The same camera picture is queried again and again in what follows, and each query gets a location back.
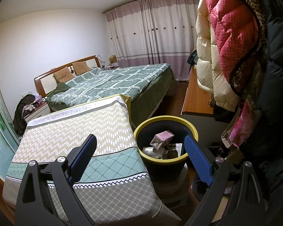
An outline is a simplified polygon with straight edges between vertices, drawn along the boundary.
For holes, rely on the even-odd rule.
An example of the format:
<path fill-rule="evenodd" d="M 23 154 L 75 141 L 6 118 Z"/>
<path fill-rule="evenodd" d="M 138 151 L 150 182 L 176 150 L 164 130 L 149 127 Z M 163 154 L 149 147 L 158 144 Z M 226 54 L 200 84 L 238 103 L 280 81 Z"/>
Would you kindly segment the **white printed carton box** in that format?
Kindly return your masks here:
<path fill-rule="evenodd" d="M 174 159 L 181 156 L 183 144 L 182 143 L 173 143 L 168 144 L 164 147 L 166 152 L 167 159 Z"/>

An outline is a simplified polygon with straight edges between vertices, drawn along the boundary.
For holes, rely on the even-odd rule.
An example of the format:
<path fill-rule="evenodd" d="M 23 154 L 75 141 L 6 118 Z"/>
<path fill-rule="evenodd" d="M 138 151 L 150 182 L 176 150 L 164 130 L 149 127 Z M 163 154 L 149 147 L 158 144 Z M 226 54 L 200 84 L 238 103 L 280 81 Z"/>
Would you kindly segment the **pink milk carton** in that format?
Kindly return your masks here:
<path fill-rule="evenodd" d="M 173 139 L 174 134 L 170 131 L 164 131 L 159 134 L 156 134 L 150 145 L 153 146 L 156 150 L 162 149 L 165 145 L 169 144 L 169 142 Z"/>

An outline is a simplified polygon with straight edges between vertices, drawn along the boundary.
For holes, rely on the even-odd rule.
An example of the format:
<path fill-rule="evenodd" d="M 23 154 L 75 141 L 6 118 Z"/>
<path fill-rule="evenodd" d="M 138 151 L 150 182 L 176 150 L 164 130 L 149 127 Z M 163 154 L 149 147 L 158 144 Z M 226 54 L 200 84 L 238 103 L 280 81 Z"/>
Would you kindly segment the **white round cup container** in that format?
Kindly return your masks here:
<path fill-rule="evenodd" d="M 147 155 L 147 156 L 150 156 L 152 158 L 155 158 L 155 159 L 161 159 L 163 158 L 163 154 L 165 152 L 165 149 L 164 148 L 161 148 L 159 150 L 157 150 L 156 148 L 154 148 L 153 146 L 151 147 L 144 147 L 142 149 L 142 152 Z"/>

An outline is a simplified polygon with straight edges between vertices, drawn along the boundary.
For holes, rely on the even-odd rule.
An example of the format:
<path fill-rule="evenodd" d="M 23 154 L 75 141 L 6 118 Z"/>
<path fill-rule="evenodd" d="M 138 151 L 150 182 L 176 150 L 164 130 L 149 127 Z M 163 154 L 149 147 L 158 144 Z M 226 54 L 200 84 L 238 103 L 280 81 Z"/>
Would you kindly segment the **yellow rimmed trash bin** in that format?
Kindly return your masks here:
<path fill-rule="evenodd" d="M 155 149 L 155 138 L 166 133 L 173 135 L 171 141 L 159 150 Z M 198 131 L 189 121 L 176 116 L 157 116 L 142 122 L 134 131 L 139 153 L 156 183 L 175 181 L 189 158 L 184 145 L 186 136 L 198 140 Z"/>

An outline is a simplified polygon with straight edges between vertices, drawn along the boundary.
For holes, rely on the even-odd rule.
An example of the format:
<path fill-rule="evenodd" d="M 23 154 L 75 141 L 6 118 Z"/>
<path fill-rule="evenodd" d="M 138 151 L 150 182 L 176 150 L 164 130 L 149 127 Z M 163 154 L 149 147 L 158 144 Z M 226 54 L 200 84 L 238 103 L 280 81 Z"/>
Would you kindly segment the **dark clothes pile on cabinet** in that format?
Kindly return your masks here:
<path fill-rule="evenodd" d="M 34 112 L 34 110 L 43 103 L 42 97 L 33 94 L 27 94 L 18 103 L 15 113 L 13 125 L 17 135 L 22 136 L 27 126 L 25 116 Z"/>

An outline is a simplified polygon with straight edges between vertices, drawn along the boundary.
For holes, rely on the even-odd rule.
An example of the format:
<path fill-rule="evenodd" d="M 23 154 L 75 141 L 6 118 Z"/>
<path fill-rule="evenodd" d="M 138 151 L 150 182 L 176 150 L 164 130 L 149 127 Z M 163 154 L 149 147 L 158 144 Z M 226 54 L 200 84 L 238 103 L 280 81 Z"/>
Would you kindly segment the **wooden desk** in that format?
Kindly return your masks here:
<path fill-rule="evenodd" d="M 211 94 L 198 86 L 197 73 L 193 66 L 181 114 L 213 117 L 213 108 L 209 106 L 210 100 Z"/>

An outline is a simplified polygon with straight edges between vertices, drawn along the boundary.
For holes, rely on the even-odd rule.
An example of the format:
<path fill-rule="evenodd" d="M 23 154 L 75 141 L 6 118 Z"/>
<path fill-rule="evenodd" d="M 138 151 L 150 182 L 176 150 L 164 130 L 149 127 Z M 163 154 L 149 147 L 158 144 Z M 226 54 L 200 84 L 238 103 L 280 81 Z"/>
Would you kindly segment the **dark green blanket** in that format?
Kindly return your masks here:
<path fill-rule="evenodd" d="M 50 97 L 50 96 L 57 94 L 57 93 L 60 93 L 60 92 L 65 92 L 69 89 L 70 89 L 70 87 L 67 84 L 59 82 L 57 84 L 56 88 L 47 94 L 47 97 Z"/>

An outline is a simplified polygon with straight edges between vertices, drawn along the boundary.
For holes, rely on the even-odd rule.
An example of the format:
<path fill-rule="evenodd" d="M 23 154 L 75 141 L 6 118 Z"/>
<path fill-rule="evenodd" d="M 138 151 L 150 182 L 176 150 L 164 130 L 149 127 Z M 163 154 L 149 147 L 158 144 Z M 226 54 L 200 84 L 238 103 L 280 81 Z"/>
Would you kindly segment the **wooden bed with headboard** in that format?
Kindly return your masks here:
<path fill-rule="evenodd" d="M 121 94 L 136 127 L 153 115 L 174 82 L 166 63 L 103 69 L 90 67 L 90 61 L 98 62 L 98 58 L 80 59 L 35 78 L 37 92 L 47 99 L 51 111 Z"/>

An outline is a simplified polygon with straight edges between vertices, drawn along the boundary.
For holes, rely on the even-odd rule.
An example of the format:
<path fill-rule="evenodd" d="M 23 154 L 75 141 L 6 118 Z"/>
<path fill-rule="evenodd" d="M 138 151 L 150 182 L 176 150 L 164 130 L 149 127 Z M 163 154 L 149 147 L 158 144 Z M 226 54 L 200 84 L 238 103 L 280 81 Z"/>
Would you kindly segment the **left brown pillow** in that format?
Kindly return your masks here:
<path fill-rule="evenodd" d="M 62 68 L 61 70 L 56 71 L 53 73 L 53 77 L 57 83 L 66 83 L 69 80 L 75 78 L 75 76 L 70 72 L 68 67 Z"/>

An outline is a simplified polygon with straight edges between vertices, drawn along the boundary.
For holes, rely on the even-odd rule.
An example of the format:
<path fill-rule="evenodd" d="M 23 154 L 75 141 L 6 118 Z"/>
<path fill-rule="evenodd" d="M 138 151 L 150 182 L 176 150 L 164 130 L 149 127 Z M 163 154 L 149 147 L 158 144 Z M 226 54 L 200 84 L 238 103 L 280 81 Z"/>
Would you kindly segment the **brown pillow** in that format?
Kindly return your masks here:
<path fill-rule="evenodd" d="M 77 61 L 72 63 L 73 70 L 77 76 L 80 76 L 88 71 L 91 71 L 91 68 L 87 65 L 86 61 Z"/>
<path fill-rule="evenodd" d="M 53 73 L 53 77 L 57 83 L 66 83 L 69 80 L 75 78 L 75 76 L 70 72 L 68 67 L 62 68 L 61 70 L 56 71 Z"/>

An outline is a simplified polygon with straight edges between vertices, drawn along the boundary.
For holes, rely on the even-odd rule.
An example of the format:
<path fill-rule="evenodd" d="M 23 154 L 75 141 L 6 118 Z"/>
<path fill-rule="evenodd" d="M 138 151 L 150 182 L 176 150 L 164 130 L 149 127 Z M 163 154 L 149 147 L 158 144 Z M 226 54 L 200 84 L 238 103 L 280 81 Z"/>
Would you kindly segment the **right brown pillow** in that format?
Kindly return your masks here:
<path fill-rule="evenodd" d="M 91 68 L 87 65 L 86 61 L 77 61 L 72 63 L 73 70 L 77 76 L 80 76 L 88 71 L 91 71 Z"/>

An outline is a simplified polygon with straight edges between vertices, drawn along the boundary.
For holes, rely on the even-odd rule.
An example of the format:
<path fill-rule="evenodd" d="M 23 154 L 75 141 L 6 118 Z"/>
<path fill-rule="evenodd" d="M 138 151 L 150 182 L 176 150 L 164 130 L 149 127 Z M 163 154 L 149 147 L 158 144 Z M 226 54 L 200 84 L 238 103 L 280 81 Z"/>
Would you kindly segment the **tissue box on nightstand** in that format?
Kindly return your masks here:
<path fill-rule="evenodd" d="M 111 55 L 109 57 L 109 61 L 110 61 L 110 64 L 115 64 L 117 63 L 117 57 L 115 55 Z"/>

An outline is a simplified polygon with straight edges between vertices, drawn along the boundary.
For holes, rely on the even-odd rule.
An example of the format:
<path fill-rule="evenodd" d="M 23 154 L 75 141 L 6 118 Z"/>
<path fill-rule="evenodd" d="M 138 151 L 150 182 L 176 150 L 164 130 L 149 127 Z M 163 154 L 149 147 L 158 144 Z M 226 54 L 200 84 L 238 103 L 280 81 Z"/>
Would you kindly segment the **clothes pile on desk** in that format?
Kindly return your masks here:
<path fill-rule="evenodd" d="M 198 59 L 199 57 L 197 54 L 197 50 L 194 49 L 187 59 L 187 63 L 190 65 L 190 68 L 197 65 Z"/>

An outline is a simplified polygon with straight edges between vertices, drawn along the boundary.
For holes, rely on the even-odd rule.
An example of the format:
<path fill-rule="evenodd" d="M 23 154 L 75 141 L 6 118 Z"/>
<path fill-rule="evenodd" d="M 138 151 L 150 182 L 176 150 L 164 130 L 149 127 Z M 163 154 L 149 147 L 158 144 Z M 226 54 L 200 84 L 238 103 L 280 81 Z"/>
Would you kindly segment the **red dotted puffer jacket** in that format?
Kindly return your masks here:
<path fill-rule="evenodd" d="M 241 0 L 206 0 L 226 81 L 239 61 L 255 46 L 258 25 Z"/>

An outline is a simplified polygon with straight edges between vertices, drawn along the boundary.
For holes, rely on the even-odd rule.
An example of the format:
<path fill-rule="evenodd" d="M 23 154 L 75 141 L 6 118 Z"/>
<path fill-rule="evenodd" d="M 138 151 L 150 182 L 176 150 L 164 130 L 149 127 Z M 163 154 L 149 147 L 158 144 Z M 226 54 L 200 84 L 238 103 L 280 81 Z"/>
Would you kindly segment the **pink white curtain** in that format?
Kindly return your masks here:
<path fill-rule="evenodd" d="M 189 80 L 196 48 L 199 0 L 135 0 L 105 12 L 120 67 L 167 63 L 175 79 Z"/>

